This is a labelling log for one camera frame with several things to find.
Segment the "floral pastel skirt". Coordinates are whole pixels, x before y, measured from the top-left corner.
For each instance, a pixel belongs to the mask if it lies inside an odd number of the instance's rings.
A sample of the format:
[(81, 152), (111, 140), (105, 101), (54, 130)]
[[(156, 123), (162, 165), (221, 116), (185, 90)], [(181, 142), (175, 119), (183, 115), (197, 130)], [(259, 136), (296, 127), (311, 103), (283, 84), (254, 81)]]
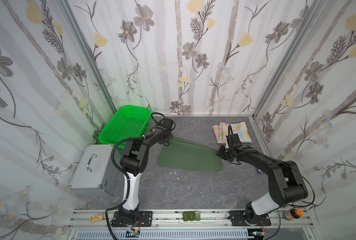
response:
[(252, 143), (252, 139), (248, 133), (248, 128), (245, 122), (237, 124), (227, 124), (220, 122), (218, 125), (212, 126), (218, 144), (226, 144), (227, 136), (229, 135), (229, 126), (232, 132), (239, 136), (242, 143)]

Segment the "dark green skirt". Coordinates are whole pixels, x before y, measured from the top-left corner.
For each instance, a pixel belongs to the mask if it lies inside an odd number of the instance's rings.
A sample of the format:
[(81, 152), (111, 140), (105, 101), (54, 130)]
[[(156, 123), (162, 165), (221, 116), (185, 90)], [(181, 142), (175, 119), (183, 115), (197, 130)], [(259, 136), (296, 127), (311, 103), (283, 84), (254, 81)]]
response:
[(182, 138), (175, 138), (163, 146), (158, 166), (188, 171), (222, 170), (221, 158), (216, 150)]

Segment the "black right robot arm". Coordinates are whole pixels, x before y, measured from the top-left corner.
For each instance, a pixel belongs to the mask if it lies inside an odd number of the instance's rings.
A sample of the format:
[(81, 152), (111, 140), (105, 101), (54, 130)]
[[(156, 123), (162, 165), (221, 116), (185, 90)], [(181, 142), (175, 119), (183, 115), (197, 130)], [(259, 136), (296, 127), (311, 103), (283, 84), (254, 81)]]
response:
[(243, 146), (237, 134), (227, 136), (228, 148), (221, 146), (217, 156), (230, 163), (245, 162), (263, 171), (268, 177), (268, 193), (246, 205), (244, 219), (254, 226), (268, 213), (308, 197), (304, 178), (293, 161), (271, 158), (250, 146)]

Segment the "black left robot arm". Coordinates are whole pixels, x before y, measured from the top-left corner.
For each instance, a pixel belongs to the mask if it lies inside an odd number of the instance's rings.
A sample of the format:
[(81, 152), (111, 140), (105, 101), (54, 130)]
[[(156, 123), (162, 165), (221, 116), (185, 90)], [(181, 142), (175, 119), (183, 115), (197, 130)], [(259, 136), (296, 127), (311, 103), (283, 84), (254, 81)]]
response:
[(123, 203), (118, 208), (123, 223), (135, 225), (139, 219), (139, 186), (141, 174), (146, 169), (149, 151), (155, 144), (164, 145), (173, 139), (175, 122), (162, 118), (152, 130), (141, 137), (129, 138), (120, 158), (125, 177)]

